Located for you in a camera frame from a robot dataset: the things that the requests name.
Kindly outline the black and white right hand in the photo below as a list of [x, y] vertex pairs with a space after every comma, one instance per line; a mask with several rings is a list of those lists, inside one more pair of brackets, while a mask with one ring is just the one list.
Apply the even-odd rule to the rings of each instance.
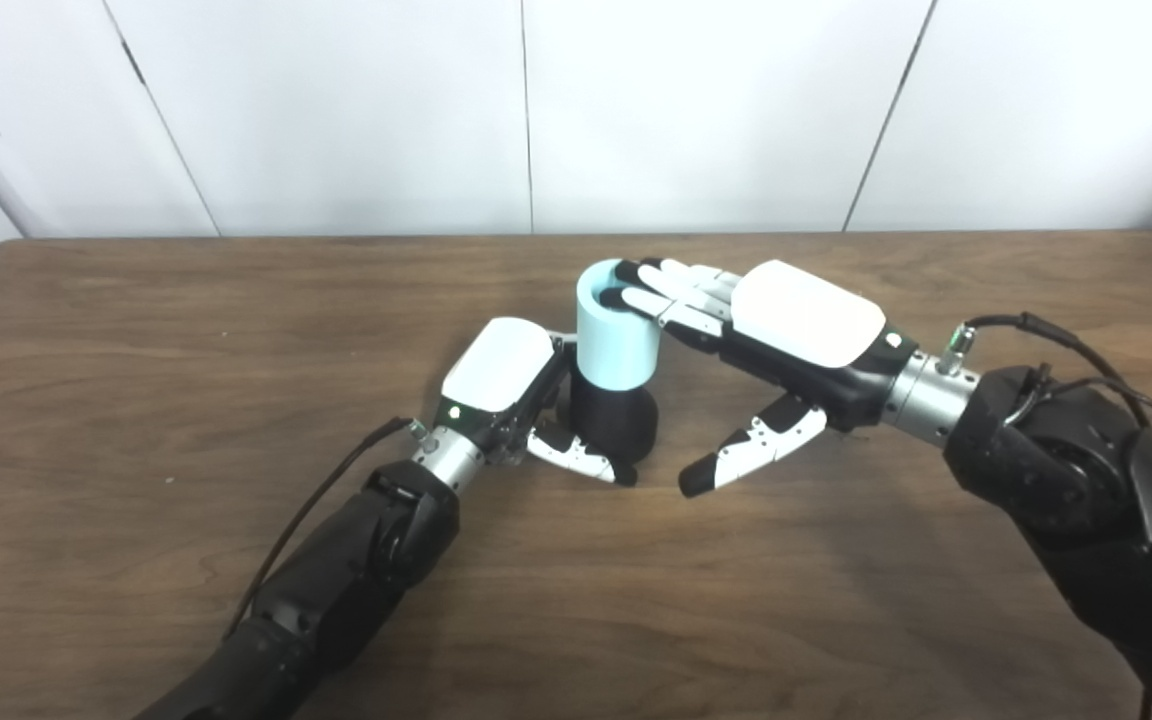
[[873, 427], [916, 344], [881, 306], [781, 260], [744, 274], [670, 258], [622, 260], [594, 293], [700, 354], [781, 389], [744, 429], [679, 473], [695, 498], [795, 454], [826, 430]]

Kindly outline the black and white left hand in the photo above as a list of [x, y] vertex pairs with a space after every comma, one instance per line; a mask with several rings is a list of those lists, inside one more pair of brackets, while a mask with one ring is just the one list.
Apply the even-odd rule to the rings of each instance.
[[516, 316], [490, 319], [445, 376], [430, 435], [414, 460], [457, 495], [482, 468], [516, 465], [526, 456], [636, 486], [631, 465], [545, 415], [573, 374], [576, 347], [575, 334]]

